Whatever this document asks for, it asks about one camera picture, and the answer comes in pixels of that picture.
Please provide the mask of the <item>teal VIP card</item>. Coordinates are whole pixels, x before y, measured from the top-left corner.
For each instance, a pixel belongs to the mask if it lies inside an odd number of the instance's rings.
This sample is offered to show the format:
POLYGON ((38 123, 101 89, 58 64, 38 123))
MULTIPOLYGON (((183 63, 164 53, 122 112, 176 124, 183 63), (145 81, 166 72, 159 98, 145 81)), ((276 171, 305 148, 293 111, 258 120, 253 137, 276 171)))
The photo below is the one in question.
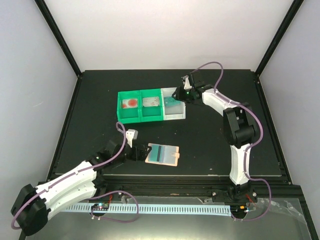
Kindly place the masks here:
POLYGON ((163 101, 164 101, 165 108, 171 108, 171 107, 179 106, 181 104, 179 100, 174 99, 172 96, 165 96, 163 98, 163 101))
POLYGON ((159 144, 152 144, 150 147, 151 151, 148 154, 147 161, 151 163, 163 163, 165 147, 159 144))

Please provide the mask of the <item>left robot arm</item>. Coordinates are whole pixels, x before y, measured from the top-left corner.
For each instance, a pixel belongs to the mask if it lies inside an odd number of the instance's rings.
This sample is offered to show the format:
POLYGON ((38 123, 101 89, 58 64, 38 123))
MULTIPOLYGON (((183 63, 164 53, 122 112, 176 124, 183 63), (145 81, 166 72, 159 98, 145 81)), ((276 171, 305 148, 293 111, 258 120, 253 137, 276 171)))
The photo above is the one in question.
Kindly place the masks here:
POLYGON ((144 161, 151 150, 147 145, 111 140, 105 148, 58 178, 36 187, 25 185, 10 210, 12 229, 31 236, 67 207, 87 199, 103 199, 108 188, 102 170, 112 163, 144 161))

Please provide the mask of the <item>white bin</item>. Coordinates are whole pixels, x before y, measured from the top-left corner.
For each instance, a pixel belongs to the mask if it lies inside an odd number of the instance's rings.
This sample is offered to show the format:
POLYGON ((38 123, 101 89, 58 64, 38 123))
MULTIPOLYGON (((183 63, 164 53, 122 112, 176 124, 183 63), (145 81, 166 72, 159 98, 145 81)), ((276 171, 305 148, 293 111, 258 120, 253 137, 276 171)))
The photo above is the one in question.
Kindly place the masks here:
POLYGON ((180 105, 174 107, 165 107, 164 97, 171 97, 176 87, 161 88, 163 120, 183 120, 186 118, 186 104, 180 101, 180 105))

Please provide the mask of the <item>beige card holder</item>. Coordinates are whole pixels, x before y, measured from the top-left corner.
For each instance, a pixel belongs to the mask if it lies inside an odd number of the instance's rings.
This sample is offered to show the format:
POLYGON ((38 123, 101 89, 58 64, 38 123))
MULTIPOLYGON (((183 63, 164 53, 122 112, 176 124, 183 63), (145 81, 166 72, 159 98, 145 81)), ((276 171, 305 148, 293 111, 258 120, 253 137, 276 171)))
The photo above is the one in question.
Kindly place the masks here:
POLYGON ((170 167, 177 167, 178 160, 180 158, 179 147, 172 146, 172 145, 163 145, 164 146, 164 162, 163 163, 151 163, 148 162, 148 158, 145 159, 145 163, 147 164, 155 164, 155 165, 163 165, 163 166, 170 166, 170 167))

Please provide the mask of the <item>green bin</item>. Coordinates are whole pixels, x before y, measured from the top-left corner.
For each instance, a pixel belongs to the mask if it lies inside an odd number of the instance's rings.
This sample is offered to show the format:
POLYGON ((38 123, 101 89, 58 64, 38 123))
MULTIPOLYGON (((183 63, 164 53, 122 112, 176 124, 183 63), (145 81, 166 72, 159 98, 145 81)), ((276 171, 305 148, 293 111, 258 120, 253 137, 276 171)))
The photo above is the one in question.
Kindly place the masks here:
POLYGON ((140 100, 140 91, 119 91, 117 93, 117 119, 123 124, 132 124, 141 122, 141 100, 140 100), (137 108, 122 108, 122 100, 124 99, 137 99, 138 107, 137 108))
POLYGON ((162 93, 160 88, 139 91, 141 100, 140 121, 158 122, 164 120, 162 93))

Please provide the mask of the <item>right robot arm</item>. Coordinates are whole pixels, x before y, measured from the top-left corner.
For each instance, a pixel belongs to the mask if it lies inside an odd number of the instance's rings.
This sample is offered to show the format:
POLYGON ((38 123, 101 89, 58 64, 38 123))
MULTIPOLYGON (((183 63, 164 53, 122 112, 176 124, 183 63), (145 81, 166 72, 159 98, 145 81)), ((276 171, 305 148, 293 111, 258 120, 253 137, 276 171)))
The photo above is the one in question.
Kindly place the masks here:
POLYGON ((190 89, 179 86, 172 97, 185 103, 194 103, 201 99, 205 105, 223 117, 223 134, 231 150, 229 173, 231 184, 226 188, 226 193, 232 202, 242 202, 251 188, 249 171, 251 148, 255 145, 254 141, 258 134, 260 134, 258 142, 263 137, 261 122, 252 112, 250 105, 231 100, 211 85, 190 89))

